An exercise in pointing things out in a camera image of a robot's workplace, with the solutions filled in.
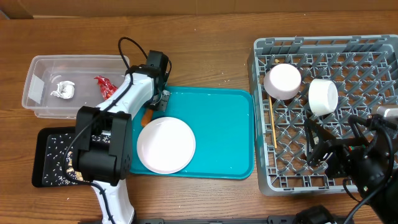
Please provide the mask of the orange carrot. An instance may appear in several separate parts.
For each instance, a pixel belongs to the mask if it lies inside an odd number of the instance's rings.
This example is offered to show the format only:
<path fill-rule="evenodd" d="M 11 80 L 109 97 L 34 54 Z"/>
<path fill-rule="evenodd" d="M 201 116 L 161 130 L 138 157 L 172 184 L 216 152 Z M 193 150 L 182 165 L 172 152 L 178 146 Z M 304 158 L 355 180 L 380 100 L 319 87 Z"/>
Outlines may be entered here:
<path fill-rule="evenodd" d="M 146 127 L 152 121 L 153 114 L 154 114 L 154 111 L 152 109 L 146 109 L 146 111 L 141 119 L 141 126 L 143 128 Z"/>

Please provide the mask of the wooden chopstick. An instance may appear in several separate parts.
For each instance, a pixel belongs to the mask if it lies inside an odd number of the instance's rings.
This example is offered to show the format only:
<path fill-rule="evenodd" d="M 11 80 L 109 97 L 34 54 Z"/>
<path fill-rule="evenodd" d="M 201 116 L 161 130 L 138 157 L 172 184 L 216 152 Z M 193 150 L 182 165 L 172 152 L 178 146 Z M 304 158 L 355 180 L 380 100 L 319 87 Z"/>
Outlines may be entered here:
<path fill-rule="evenodd" d="M 270 94 L 268 94 L 268 103 L 269 103 L 269 116 L 271 119 L 273 144 L 274 144 L 274 149 L 277 149 L 277 139 L 276 139 L 275 122 L 274 122 L 274 110 L 273 110 L 272 98 L 271 98 Z"/>

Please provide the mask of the large white plate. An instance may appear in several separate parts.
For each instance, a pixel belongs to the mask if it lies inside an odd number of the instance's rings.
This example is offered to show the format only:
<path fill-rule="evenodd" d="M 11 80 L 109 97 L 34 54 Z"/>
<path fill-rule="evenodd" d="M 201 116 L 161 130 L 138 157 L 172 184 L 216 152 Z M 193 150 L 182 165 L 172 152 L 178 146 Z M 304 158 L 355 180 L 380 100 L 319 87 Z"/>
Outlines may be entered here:
<path fill-rule="evenodd" d="M 137 155 L 148 170 L 173 174 L 185 168 L 196 151 L 196 139 L 184 121 L 163 117 L 145 126 L 137 139 Z"/>

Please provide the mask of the pale green bowl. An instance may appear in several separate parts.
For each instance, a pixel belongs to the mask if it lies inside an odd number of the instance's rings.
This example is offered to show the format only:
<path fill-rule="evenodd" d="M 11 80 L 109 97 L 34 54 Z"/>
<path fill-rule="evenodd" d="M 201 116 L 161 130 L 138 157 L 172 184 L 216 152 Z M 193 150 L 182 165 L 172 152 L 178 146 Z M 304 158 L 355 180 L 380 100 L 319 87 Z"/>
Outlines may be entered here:
<path fill-rule="evenodd" d="M 316 116 L 330 114 L 338 104 L 338 90 L 330 80 L 314 79 L 309 86 L 308 102 Z"/>

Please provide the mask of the red snack wrapper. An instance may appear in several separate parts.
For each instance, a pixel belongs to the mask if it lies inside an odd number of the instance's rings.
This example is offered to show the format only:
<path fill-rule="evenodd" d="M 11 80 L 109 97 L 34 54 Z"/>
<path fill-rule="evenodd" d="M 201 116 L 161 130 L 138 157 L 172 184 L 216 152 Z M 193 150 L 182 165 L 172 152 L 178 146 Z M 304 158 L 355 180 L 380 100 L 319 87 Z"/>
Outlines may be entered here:
<path fill-rule="evenodd" d="M 113 85 L 108 78 L 103 76 L 97 76 L 95 77 L 95 80 L 98 81 L 97 84 L 99 85 L 101 95 L 105 100 L 110 98 L 118 89 L 117 86 Z"/>

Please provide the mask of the pink white bowl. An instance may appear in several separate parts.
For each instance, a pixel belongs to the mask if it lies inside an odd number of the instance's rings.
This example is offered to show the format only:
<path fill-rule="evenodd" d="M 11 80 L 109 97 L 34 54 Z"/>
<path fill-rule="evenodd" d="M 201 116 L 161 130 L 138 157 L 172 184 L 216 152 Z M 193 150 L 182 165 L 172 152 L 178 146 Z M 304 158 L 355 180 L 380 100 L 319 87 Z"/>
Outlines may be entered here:
<path fill-rule="evenodd" d="M 265 74 L 264 88 L 268 95 L 277 100 L 289 100 L 299 92 L 301 81 L 296 67 L 281 63 Z"/>

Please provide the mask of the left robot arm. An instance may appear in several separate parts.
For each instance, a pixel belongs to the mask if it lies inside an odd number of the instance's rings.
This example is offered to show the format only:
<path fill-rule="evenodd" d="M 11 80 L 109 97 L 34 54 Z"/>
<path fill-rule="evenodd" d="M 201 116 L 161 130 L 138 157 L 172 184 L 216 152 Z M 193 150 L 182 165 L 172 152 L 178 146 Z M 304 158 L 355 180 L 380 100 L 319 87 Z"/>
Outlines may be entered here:
<path fill-rule="evenodd" d="M 128 66 L 123 84 L 95 107 L 83 106 L 76 116 L 75 138 L 69 146 L 72 166 L 98 198 L 103 223 L 134 223 L 126 177 L 132 163 L 132 121 L 142 107 L 163 111 L 171 62 L 151 50 L 146 62 Z"/>

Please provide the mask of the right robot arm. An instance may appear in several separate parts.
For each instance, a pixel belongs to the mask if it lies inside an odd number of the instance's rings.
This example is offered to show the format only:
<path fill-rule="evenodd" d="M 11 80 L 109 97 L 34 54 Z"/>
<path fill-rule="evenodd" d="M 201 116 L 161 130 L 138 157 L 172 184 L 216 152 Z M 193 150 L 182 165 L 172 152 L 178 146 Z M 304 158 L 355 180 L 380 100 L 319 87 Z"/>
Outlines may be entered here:
<path fill-rule="evenodd" d="M 304 122 L 307 164 L 326 162 L 327 177 L 352 181 L 360 196 L 345 218 L 353 221 L 363 206 L 370 206 L 383 223 L 397 223 L 397 124 L 379 114 L 364 119 L 351 115 L 352 138 L 338 139 L 312 119 Z"/>

